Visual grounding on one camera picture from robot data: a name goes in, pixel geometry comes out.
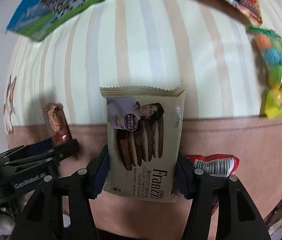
brown packaged snack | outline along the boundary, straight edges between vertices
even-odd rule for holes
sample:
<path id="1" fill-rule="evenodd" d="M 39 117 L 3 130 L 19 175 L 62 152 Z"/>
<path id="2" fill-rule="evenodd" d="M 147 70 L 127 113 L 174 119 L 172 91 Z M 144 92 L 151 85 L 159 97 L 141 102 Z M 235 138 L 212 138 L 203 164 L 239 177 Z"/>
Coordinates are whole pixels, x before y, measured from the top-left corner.
<path id="1" fill-rule="evenodd" d="M 59 145 L 72 139 L 64 112 L 57 104 L 47 104 L 43 109 L 43 113 L 45 126 L 54 145 Z"/>

cartoon rabbit print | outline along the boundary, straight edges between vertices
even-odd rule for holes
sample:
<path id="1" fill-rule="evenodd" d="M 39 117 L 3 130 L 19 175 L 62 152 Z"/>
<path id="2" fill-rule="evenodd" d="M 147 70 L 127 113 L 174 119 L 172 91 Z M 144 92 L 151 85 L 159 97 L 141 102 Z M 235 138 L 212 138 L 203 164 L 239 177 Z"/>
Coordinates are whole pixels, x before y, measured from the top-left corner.
<path id="1" fill-rule="evenodd" d="M 13 79 L 13 82 L 11 83 L 11 75 L 10 75 L 8 88 L 7 88 L 7 96 L 5 98 L 5 103 L 3 106 L 4 127 L 8 134 L 13 132 L 13 126 L 11 123 L 11 114 L 16 113 L 13 107 L 13 94 L 14 94 L 14 87 L 16 86 L 16 80 L 17 80 L 17 77 L 15 77 Z"/>

green candy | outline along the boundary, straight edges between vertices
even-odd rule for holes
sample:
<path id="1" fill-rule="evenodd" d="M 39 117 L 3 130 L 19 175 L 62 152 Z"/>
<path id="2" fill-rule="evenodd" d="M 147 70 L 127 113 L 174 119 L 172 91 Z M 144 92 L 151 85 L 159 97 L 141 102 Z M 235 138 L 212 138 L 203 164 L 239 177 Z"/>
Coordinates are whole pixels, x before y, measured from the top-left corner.
<path id="1" fill-rule="evenodd" d="M 282 51 L 281 43 L 277 39 L 271 40 L 272 48 L 276 49 L 277 51 Z"/>
<path id="2" fill-rule="evenodd" d="M 282 84 L 282 66 L 281 65 L 273 66 L 270 70 L 269 77 L 274 82 Z"/>

barcode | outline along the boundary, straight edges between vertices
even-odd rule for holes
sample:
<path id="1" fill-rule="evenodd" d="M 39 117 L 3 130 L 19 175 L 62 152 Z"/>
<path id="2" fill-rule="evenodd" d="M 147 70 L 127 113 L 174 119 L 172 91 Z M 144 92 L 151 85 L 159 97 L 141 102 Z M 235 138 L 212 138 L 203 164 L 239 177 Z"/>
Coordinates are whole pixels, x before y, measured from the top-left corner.
<path id="1" fill-rule="evenodd" d="M 194 166 L 210 175 L 229 175 L 231 172 L 230 159 L 213 160 L 210 162 L 195 160 Z"/>

beige snack wrapper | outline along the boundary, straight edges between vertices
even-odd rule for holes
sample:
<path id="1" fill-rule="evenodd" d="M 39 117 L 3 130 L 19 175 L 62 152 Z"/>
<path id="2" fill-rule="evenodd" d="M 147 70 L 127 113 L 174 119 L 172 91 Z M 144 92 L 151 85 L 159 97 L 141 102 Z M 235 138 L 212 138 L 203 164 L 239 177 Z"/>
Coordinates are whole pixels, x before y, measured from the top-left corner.
<path id="1" fill-rule="evenodd" d="M 174 202 L 174 169 L 185 91 L 100 88 L 107 99 L 110 172 L 104 190 L 140 200 Z"/>

